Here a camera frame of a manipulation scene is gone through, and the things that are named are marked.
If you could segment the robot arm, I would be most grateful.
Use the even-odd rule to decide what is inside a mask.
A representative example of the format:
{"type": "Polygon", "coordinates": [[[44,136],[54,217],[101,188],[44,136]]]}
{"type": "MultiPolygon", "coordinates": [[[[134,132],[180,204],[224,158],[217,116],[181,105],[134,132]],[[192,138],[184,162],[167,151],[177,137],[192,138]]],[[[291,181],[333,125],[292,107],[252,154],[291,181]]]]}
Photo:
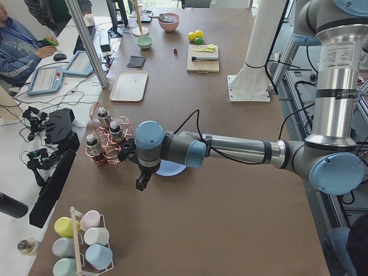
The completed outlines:
{"type": "Polygon", "coordinates": [[[316,190],[346,194],[365,176],[350,135],[358,95],[359,57],[367,35],[366,1],[299,1],[294,34],[321,43],[311,134],[302,142],[250,140],[208,133],[166,132],[154,121],[136,129],[136,188],[144,190],[162,160],[199,167],[219,154],[245,164],[272,164],[307,180],[316,190]]]}

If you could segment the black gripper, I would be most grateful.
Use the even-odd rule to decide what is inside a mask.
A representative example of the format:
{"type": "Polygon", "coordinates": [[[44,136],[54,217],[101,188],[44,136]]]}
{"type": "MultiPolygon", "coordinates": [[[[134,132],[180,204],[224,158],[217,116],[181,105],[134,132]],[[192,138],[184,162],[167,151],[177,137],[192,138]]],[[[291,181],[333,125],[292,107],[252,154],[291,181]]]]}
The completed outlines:
{"type": "Polygon", "coordinates": [[[139,165],[139,169],[141,174],[139,179],[136,180],[136,189],[140,191],[144,191],[147,188],[147,185],[151,179],[151,175],[157,172],[157,166],[146,167],[143,165],[139,165]]]}

